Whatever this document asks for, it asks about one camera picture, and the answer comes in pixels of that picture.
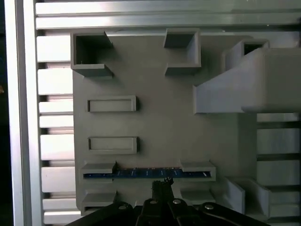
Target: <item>circuit board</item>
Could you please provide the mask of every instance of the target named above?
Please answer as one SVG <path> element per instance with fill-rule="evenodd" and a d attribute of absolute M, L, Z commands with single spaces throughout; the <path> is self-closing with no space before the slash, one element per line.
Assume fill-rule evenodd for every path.
<path fill-rule="evenodd" d="M 113 173 L 84 174 L 89 178 L 210 178 L 210 172 L 183 172 L 181 168 L 129 168 L 116 169 Z"/>

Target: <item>screw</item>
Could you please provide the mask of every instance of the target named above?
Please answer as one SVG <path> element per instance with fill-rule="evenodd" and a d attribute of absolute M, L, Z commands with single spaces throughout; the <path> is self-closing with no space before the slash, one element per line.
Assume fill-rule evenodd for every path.
<path fill-rule="evenodd" d="M 126 206 L 119 206 L 120 210 L 125 210 L 127 207 Z"/>
<path fill-rule="evenodd" d="M 174 204 L 180 204 L 180 203 L 181 203 L 181 200 L 175 199 L 175 200 L 173 201 L 173 203 L 174 203 Z"/>
<path fill-rule="evenodd" d="M 207 204 L 207 205 L 205 205 L 205 209 L 213 210 L 213 205 Z"/>

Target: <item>rectangular slot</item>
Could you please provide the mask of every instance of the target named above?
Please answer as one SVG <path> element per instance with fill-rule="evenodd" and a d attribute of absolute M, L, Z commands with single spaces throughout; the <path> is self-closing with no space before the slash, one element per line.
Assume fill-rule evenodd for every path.
<path fill-rule="evenodd" d="M 117 168 L 115 162 L 112 163 L 88 163 L 83 168 L 81 168 L 82 174 L 112 174 Z"/>
<path fill-rule="evenodd" d="M 92 193 L 87 194 L 82 201 L 83 214 L 88 214 L 99 210 L 101 207 L 113 204 L 117 192 L 112 193 Z"/>
<path fill-rule="evenodd" d="M 136 96 L 99 97 L 88 100 L 88 112 L 134 112 Z"/>
<path fill-rule="evenodd" d="M 185 191 L 181 190 L 184 200 L 188 200 L 192 205 L 201 205 L 205 202 L 215 202 L 210 191 Z"/>
<path fill-rule="evenodd" d="M 165 76 L 194 75 L 201 68 L 198 29 L 167 29 L 163 47 L 172 55 Z"/>
<path fill-rule="evenodd" d="M 113 44 L 105 32 L 71 33 L 71 69 L 85 77 L 112 78 L 104 64 Z"/>
<path fill-rule="evenodd" d="M 216 180 L 216 167 L 209 161 L 204 162 L 184 162 L 180 161 L 181 169 L 184 173 L 192 173 L 192 172 L 209 172 L 210 173 L 210 181 Z M 198 179 L 189 179 L 189 181 L 197 181 Z"/>
<path fill-rule="evenodd" d="M 105 32 L 72 34 L 73 64 L 94 65 L 99 64 L 98 59 L 105 54 L 113 44 Z"/>
<path fill-rule="evenodd" d="M 90 137 L 89 151 L 94 154 L 135 154 L 136 137 Z"/>
<path fill-rule="evenodd" d="M 262 48 L 264 43 L 244 43 L 244 55 L 253 52 L 258 48 Z"/>

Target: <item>dark gap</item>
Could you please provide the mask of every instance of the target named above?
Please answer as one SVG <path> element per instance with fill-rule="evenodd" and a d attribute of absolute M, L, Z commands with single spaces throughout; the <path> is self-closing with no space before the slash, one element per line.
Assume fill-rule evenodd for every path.
<path fill-rule="evenodd" d="M 257 129 L 293 129 L 301 128 L 301 121 L 258 122 Z"/>
<path fill-rule="evenodd" d="M 140 148 L 140 138 L 139 137 L 137 137 L 137 140 L 136 140 L 136 142 L 137 142 L 137 152 L 139 152 L 140 150 L 141 150 L 141 148 Z"/>
<path fill-rule="evenodd" d="M 47 102 L 47 96 L 46 95 L 39 96 L 39 102 Z"/>
<path fill-rule="evenodd" d="M 51 194 L 50 193 L 43 193 L 43 199 L 50 199 Z"/>
<path fill-rule="evenodd" d="M 285 160 L 299 160 L 300 153 L 290 154 L 260 154 L 257 156 L 257 161 L 285 161 Z"/>
<path fill-rule="evenodd" d="M 52 192 L 49 194 L 50 198 L 74 198 L 76 196 L 75 192 Z"/>
<path fill-rule="evenodd" d="M 97 211 L 97 210 L 100 210 L 102 207 L 91 207 L 91 206 L 85 206 L 84 207 L 84 211 L 87 212 L 94 212 L 94 211 Z"/>
<path fill-rule="evenodd" d="M 115 178 L 211 178 L 210 171 L 183 172 L 181 168 L 124 168 L 113 173 L 84 173 L 84 179 Z"/>
<path fill-rule="evenodd" d="M 103 56 L 112 50 L 112 43 L 106 35 L 74 35 L 76 48 L 75 64 L 99 64 Z"/>
<path fill-rule="evenodd" d="M 10 127 L 8 112 L 8 75 L 6 56 L 6 34 L 4 1 L 0 3 L 0 150 L 1 150 L 1 225 L 13 225 L 13 193 L 10 150 Z"/>
<path fill-rule="evenodd" d="M 244 53 L 247 55 L 248 53 L 253 52 L 254 50 L 263 47 L 263 44 L 245 44 L 244 45 Z"/>
<path fill-rule="evenodd" d="M 40 134 L 41 135 L 47 135 L 47 134 L 49 134 L 48 129 L 47 128 L 41 128 L 40 129 Z"/>
<path fill-rule="evenodd" d="M 298 119 L 299 119 L 299 122 L 301 123 L 301 113 L 298 114 Z M 301 153 L 301 132 L 299 130 L 299 152 Z M 299 156 L 299 182 L 301 183 L 301 156 Z M 299 185 L 299 194 L 301 193 L 301 185 Z M 299 220 L 301 221 L 301 195 L 299 197 L 299 205 L 300 205 L 300 208 L 299 208 Z"/>
<path fill-rule="evenodd" d="M 46 63 L 44 63 L 44 62 L 38 62 L 38 70 L 39 69 L 46 69 L 47 67 L 46 67 Z"/>
<path fill-rule="evenodd" d="M 284 217 L 284 218 L 270 218 L 269 220 L 265 221 L 265 223 L 268 224 L 277 224 L 277 223 L 299 223 L 300 222 L 300 217 Z"/>
<path fill-rule="evenodd" d="M 50 167 L 50 161 L 42 160 L 42 167 Z"/>
<path fill-rule="evenodd" d="M 285 25 L 272 25 L 266 26 L 266 25 L 226 25 L 226 26 L 220 26 L 220 25 L 211 25 L 211 26 L 177 26 L 177 28 L 200 28 L 202 32 L 298 32 L 301 31 L 299 24 L 285 24 Z M 108 32 L 117 32 L 124 30 L 124 27 L 106 27 L 105 29 Z M 141 27 L 133 27 L 128 28 L 127 31 L 135 31 L 135 30 L 141 30 Z M 158 30 L 158 27 L 147 27 L 143 29 L 144 31 L 150 31 L 150 30 Z M 57 29 L 47 29 L 48 32 L 57 32 Z M 60 29 L 61 32 L 73 32 L 74 29 Z"/>
<path fill-rule="evenodd" d="M 300 191 L 301 185 L 266 186 L 271 192 L 296 192 Z"/>

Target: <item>metal frame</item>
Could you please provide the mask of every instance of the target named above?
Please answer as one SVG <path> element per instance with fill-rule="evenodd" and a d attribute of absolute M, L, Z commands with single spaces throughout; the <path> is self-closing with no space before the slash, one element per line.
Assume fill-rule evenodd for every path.
<path fill-rule="evenodd" d="M 14 224 L 32 225 L 23 1 L 5 1 Z"/>
<path fill-rule="evenodd" d="M 5 11 L 14 222 L 15 226 L 42 226 L 40 128 L 43 123 L 40 125 L 38 107 L 39 94 L 49 93 L 43 94 L 45 90 L 40 90 L 37 81 L 37 30 L 55 33 L 87 27 L 169 26 L 200 26 L 219 31 L 229 26 L 273 29 L 299 24 L 301 1 L 36 3 L 35 0 L 5 0 Z"/>

